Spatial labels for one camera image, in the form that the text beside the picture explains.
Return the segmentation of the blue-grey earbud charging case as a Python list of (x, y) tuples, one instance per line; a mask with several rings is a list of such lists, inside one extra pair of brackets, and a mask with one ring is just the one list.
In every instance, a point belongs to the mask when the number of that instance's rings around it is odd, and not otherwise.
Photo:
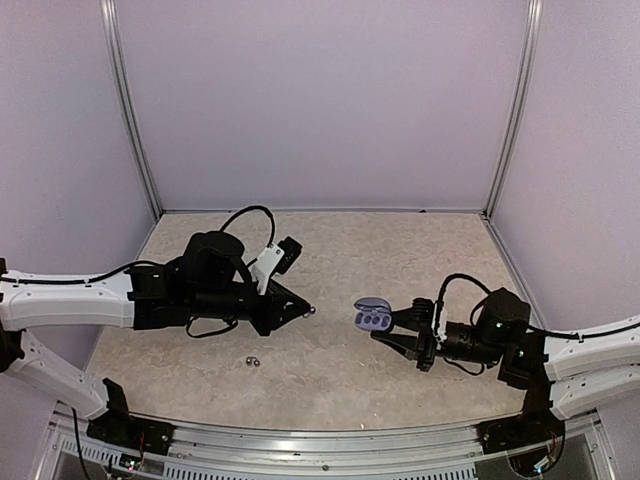
[(363, 297), (354, 303), (354, 325), (364, 331), (388, 331), (392, 327), (390, 304), (379, 297)]

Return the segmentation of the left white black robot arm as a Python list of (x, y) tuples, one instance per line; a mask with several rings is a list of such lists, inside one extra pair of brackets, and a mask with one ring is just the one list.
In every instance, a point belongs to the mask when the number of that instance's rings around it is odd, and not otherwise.
[(244, 245), (224, 231), (194, 234), (184, 253), (164, 264), (136, 261), (92, 278), (1, 270), (1, 371), (99, 422), (121, 445), (140, 434), (123, 389), (93, 380), (54, 354), (35, 327), (94, 325), (137, 331), (221, 320), (229, 332), (247, 321), (261, 336), (314, 313), (305, 299), (273, 280), (301, 253), (292, 238), (268, 245), (253, 264)]

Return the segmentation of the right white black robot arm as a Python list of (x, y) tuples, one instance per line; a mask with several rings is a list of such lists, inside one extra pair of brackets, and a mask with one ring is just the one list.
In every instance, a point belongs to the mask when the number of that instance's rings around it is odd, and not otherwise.
[(564, 421), (639, 390), (639, 319), (603, 327), (553, 332), (533, 327), (531, 307), (512, 292), (491, 291), (479, 303), (472, 324), (446, 322), (444, 303), (414, 299), (393, 310), (381, 298), (355, 303), (356, 327), (390, 347), (421, 372), (436, 359), (464, 362), (481, 370), (497, 368), (497, 378), (525, 394), (511, 433), (535, 442), (551, 424)]

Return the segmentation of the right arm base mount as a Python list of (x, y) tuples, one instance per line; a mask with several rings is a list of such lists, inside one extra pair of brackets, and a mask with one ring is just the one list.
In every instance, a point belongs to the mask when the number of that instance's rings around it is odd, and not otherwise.
[(488, 420), (476, 426), (484, 454), (522, 448), (565, 434), (565, 422), (551, 413), (551, 387), (532, 387), (522, 410), (513, 416)]

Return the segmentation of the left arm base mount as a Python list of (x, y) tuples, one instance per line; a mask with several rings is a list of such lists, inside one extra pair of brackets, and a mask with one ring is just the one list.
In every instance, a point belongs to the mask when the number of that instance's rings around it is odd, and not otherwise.
[(130, 413), (123, 388), (105, 378), (107, 410), (89, 421), (87, 436), (105, 443), (166, 456), (173, 440), (175, 426), (171, 423), (134, 416)]

